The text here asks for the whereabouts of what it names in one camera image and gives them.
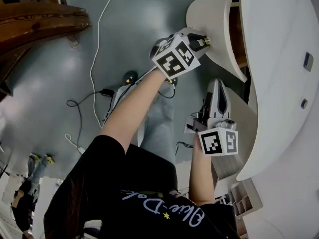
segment shoe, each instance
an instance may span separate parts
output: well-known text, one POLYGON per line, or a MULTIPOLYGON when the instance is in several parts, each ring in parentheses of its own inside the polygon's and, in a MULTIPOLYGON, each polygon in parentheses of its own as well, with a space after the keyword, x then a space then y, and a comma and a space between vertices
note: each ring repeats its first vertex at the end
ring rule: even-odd
POLYGON ((37 156, 37 155, 35 155, 35 154, 33 154, 33 153, 30 153, 29 157, 34 158, 34 160, 35 160, 36 162, 39 162, 40 159, 41 159, 39 156, 37 156))
POLYGON ((171 83, 171 84, 172 84, 172 85, 174 85, 174 86, 175 86, 175 88, 176 88, 176 86, 177 86, 177 77, 176 77, 176 78, 174 78, 174 79, 171 79, 171 80, 166 79, 165 81, 167 81, 167 82, 171 83))
POLYGON ((46 160, 48 161, 49 164, 54 164, 55 163, 54 160, 50 156, 48 156, 48 154, 45 154, 44 158, 46 158, 46 160))
POLYGON ((129 84, 135 83, 139 78, 139 75, 136 71, 128 71, 125 73, 125 75, 122 78, 122 86, 126 86, 129 84))

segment gray floor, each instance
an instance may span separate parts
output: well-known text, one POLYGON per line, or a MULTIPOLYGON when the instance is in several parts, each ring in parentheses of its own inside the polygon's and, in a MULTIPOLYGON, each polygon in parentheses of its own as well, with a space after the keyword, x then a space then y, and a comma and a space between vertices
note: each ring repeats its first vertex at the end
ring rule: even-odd
MULTIPOLYGON (((68 99, 81 100, 92 92, 89 69, 96 50, 97 20, 107 0, 67 0, 70 5, 86 8, 93 27, 80 34, 80 44, 72 48, 67 39, 59 39, 33 48, 18 64, 10 79, 14 97, 0 103, 1 141, 5 154, 12 154, 9 171, 26 171, 30 152, 54 154, 56 165, 47 169, 49 176, 63 178, 79 158, 79 153, 64 138, 76 141, 79 115, 66 106, 68 99)), ((128 70, 139 74, 153 65, 148 59, 153 43, 185 27, 185 14, 194 0, 112 0, 101 20, 100 52, 93 69, 96 89, 119 84, 128 70)), ((192 143, 183 134, 186 116, 201 107, 210 79, 220 77, 239 94, 243 84, 206 56, 201 66, 179 77, 176 89, 175 140, 192 143)), ((81 105, 83 131, 80 146, 86 148, 98 134, 93 114, 93 97, 81 105)), ((97 113, 103 117, 109 99, 98 96, 97 113)), ((177 163, 191 159, 191 150, 180 146, 177 163)))

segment white cable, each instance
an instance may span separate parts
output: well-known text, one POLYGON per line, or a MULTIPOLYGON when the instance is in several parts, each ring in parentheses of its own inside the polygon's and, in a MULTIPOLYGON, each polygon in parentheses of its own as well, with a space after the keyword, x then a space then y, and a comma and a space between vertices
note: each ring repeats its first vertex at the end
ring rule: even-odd
POLYGON ((85 152, 85 149, 82 147, 78 147, 75 143, 73 143, 72 140, 72 136, 69 133, 66 133, 64 135, 64 137, 69 141, 70 144, 72 144, 74 147, 76 147, 78 149, 78 151, 83 154, 85 152))
POLYGON ((106 117, 108 116, 108 114, 110 114, 112 111, 109 111, 108 113, 104 114, 104 119, 106 119, 106 117))
MULTIPOLYGON (((93 86, 93 92, 95 92, 95 86, 94 86, 94 81, 93 81, 93 78, 92 78, 92 69, 93 69, 93 66, 94 66, 94 63, 95 63, 95 59, 96 59, 96 56, 98 55, 99 53, 99 49, 100 49, 100 21, 101 21, 101 18, 106 10, 106 7, 109 5, 111 0, 108 0, 108 2, 106 3, 101 15, 100 15, 100 18, 98 20, 98 45, 97 45, 97 49, 96 49, 96 53, 94 55, 94 59, 93 59, 93 62, 92 62, 92 66, 91 66, 91 69, 90 69, 90 79, 91 79, 91 82, 92 82, 92 86, 93 86)), ((99 118, 98 116, 96 115, 96 112, 95 112, 95 98, 96 98, 96 94, 94 94, 94 99, 93 99, 93 112, 94 112, 94 115, 95 115, 95 118, 96 120, 98 121, 99 123, 99 126, 100 128, 102 128, 102 125, 99 121, 99 118)))
POLYGON ((74 144, 71 140, 72 140, 72 136, 69 133, 66 133, 64 135, 64 137, 70 142, 70 144, 72 144, 74 147, 79 148, 76 144, 74 144))
POLYGON ((102 126, 104 126, 105 122, 106 122, 106 117, 104 118, 104 121, 103 121, 103 125, 102 125, 102 126))

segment dark hair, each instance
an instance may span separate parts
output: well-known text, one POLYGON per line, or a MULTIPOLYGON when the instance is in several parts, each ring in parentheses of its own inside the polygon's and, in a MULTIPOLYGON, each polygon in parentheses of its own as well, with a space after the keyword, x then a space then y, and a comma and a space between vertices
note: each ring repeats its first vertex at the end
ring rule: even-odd
POLYGON ((23 182, 19 188, 19 190, 23 191, 25 194, 27 194, 30 191, 30 189, 31 189, 31 182, 28 180, 23 182))
POLYGON ((77 176, 74 180, 69 177, 71 192, 68 196, 64 220, 59 226, 52 222, 46 226, 46 215, 44 216, 45 239, 75 239, 82 235, 85 214, 88 210, 88 199, 83 190, 84 178, 84 174, 77 176))

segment power adapter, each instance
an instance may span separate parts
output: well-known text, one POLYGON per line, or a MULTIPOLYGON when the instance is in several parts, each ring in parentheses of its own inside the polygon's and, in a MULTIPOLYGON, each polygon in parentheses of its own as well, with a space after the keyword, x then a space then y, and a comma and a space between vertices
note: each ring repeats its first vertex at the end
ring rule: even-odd
POLYGON ((107 97, 112 98, 115 92, 113 90, 103 89, 100 93, 103 96, 107 96, 107 97))

